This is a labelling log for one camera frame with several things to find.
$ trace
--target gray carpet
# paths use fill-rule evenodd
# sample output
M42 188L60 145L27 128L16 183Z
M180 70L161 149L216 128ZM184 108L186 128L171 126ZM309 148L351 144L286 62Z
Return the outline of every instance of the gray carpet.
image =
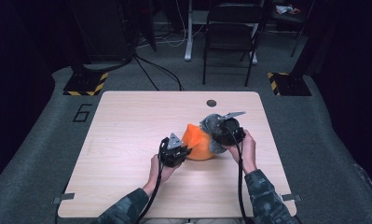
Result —
M292 70L305 38L296 56L290 58L294 43L294 38L288 35L264 35L257 51L258 64L252 68L247 88L243 87L245 68L222 67L223 62L229 63L234 57L221 62L211 60L207 83L201 85L203 41L200 37L194 41L191 62L184 61L186 43L180 47L158 44L157 52L146 46L138 48L137 53L175 73L186 91L260 94L290 188L303 198L297 203L297 215L303 223L372 223L372 188L367 184L367 176L333 131L324 100L311 77L304 77L311 97L273 94L267 73ZM142 64L161 91L178 91L177 83L171 78ZM57 207L51 201L62 193L72 174L102 96L102 93L62 95L71 75L70 68L53 74L56 89L51 100L0 176L0 223L55 222ZM103 85L103 91L154 90L135 60L110 72ZM91 104L83 107L90 112L87 121L72 122L83 104ZM90 219L58 218L58 222L89 223Z

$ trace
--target camouflage jacket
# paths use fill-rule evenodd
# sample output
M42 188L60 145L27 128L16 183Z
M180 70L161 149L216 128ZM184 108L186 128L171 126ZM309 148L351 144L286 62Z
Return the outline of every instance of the camouflage jacket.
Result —
M287 207L261 170L247 174L244 179L253 205L255 223L293 223ZM142 189L136 189L113 204L92 223L134 223L148 203Z

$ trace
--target human hand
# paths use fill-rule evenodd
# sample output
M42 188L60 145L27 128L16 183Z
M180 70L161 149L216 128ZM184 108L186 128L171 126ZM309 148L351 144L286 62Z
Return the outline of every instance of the human hand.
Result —
M173 174L173 172L179 168L181 163L175 167L168 167L164 166L162 169L162 174L161 174L161 180L160 184L165 183L169 177ZM157 185L157 180L158 180L158 167L159 167L159 161L158 161L158 155L154 155L153 158L151 158L151 167L150 167L150 175L148 177L148 181L143 187L143 190L145 193L150 197L153 194L154 188Z
M241 154L243 171L247 175L257 169L255 165L255 140L247 130L244 131L244 139L241 142L243 152ZM235 162L239 163L239 152L236 146L223 146L231 154Z

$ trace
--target small black dot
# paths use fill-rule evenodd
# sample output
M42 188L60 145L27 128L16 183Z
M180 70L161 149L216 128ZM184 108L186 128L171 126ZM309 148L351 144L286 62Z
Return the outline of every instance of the small black dot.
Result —
M217 105L217 102L215 100L208 100L206 102L206 105L208 105L209 107L215 107Z

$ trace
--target wooden tabletop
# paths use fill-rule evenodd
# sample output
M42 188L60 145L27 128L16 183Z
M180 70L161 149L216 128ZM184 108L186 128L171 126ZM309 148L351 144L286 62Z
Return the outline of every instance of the wooden tabletop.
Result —
M208 100L217 105L210 107ZM256 164L278 194L291 193L259 95L252 91L107 91L103 94L62 201L60 217L97 217L147 181L150 160L171 133L210 114L236 117L256 141ZM158 191L145 217L241 217L238 166L229 152L207 161L186 160ZM243 179L243 202L252 216ZM294 201L285 202L296 214Z

